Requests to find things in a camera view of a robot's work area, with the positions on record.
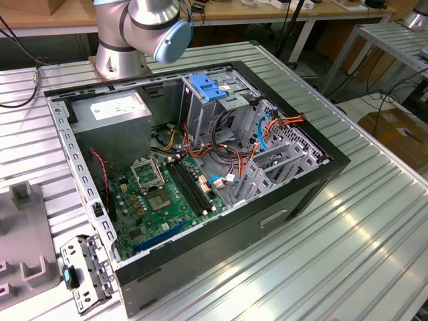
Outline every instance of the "desk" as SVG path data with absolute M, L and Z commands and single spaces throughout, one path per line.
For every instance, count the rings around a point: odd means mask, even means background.
M 19 37 L 38 35 L 63 35 L 69 33 L 98 32 L 96 25 L 95 7 L 91 0 L 66 0 L 52 15 L 42 16 L 24 11 L 1 8 L 1 15 Z M 381 18 L 381 23 L 387 22 L 395 9 L 370 9 L 368 11 L 350 12 L 331 0 L 316 4 L 313 10 L 302 11 L 297 21 L 305 21 L 296 46 L 290 56 L 291 62 L 296 62 L 303 50 L 309 34 L 318 20 Z M 286 10 L 273 5 L 261 4 L 251 8 L 239 0 L 231 3 L 208 3 L 205 9 L 205 25 L 237 25 L 248 23 L 284 22 Z M 194 13 L 195 25 L 202 23 L 202 17 Z
M 398 82 L 405 66 L 420 72 L 422 76 L 428 76 L 428 61 L 420 54 L 421 49 L 428 47 L 427 30 L 414 32 L 399 23 L 359 25 L 354 28 L 330 68 L 321 89 L 322 94 L 326 93 L 346 55 L 359 37 L 367 40 L 366 46 L 368 49 L 372 46 L 379 47 L 401 62 L 401 67 L 391 77 L 391 83 L 385 89 L 386 92 Z
M 241 60 L 304 112 L 350 159 L 287 225 L 144 309 L 136 320 L 410 320 L 428 297 L 428 184 L 260 45 L 188 49 L 154 72 Z M 0 72 L 0 102 L 31 95 L 34 68 Z M 99 81 L 88 62 L 41 68 L 42 90 Z M 93 233 L 43 94 L 0 108 L 0 191 L 41 184 L 58 263 L 60 247 Z M 62 282 L 0 312 L 0 320 L 125 320 L 118 293 L 85 318 Z

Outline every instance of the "slotted aluminum surface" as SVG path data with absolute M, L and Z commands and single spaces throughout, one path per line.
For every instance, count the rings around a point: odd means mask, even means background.
M 428 60 L 419 53 L 428 47 L 428 30 L 411 31 L 400 23 L 361 25 L 358 33 L 410 68 L 420 72 L 428 68 Z
M 297 219 L 160 299 L 133 320 L 410 320 L 428 297 L 427 183 L 260 46 L 188 49 L 154 72 L 243 60 L 352 162 Z M 87 62 L 42 69 L 43 90 L 96 82 Z M 0 73 L 0 102 L 32 91 L 33 69 Z M 45 99 L 0 108 L 0 189 L 41 183 L 53 243 L 91 234 Z M 78 319 L 58 287 L 0 312 L 2 320 Z M 125 318 L 118 293 L 82 320 Z

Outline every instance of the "gray robot arm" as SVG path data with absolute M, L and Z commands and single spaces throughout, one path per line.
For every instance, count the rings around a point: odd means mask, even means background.
M 428 0 L 420 0 L 414 10 L 403 20 L 403 25 L 419 31 L 428 27 Z
M 96 69 L 106 79 L 143 76 L 144 54 L 175 62 L 191 40 L 177 0 L 94 0 L 100 45 Z

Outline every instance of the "green motherboard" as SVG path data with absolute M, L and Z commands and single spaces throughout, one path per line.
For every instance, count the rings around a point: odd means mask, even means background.
M 202 191 L 197 179 L 202 174 L 195 161 L 187 156 L 181 160 L 181 164 Z M 180 185 L 175 182 L 173 172 L 168 170 L 168 164 L 160 164 L 159 169 L 165 180 L 164 187 L 150 189 L 146 193 L 142 193 L 138 183 L 154 179 L 156 175 L 150 166 L 138 171 L 139 182 L 131 170 L 110 180 L 113 190 L 111 197 L 114 198 L 111 201 L 116 205 L 116 218 L 113 220 L 118 236 L 116 248 L 122 259 L 130 258 L 136 251 L 144 249 L 141 246 L 145 244 L 153 246 L 159 238 L 170 237 L 226 210 L 225 202 L 212 190 L 209 194 L 203 192 L 212 210 L 205 215 L 197 215 Z

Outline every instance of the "wooden desk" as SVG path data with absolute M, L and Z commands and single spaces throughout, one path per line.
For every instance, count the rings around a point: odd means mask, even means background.
M 369 11 L 350 12 L 330 0 L 316 4 L 313 10 L 302 11 L 298 21 L 305 21 L 298 42 L 290 57 L 296 62 L 308 36 L 318 20 L 381 18 L 387 22 L 395 10 L 370 9 Z M 61 35 L 70 33 L 97 32 L 95 7 L 91 0 L 67 0 L 52 16 L 36 15 L 24 11 L 0 8 L 0 14 L 19 37 L 40 35 Z M 277 9 L 273 5 L 261 4 L 248 7 L 239 0 L 231 3 L 207 3 L 205 8 L 205 25 L 237 25 L 248 23 L 283 22 L 286 10 Z M 202 24 L 202 16 L 194 13 L 195 26 Z

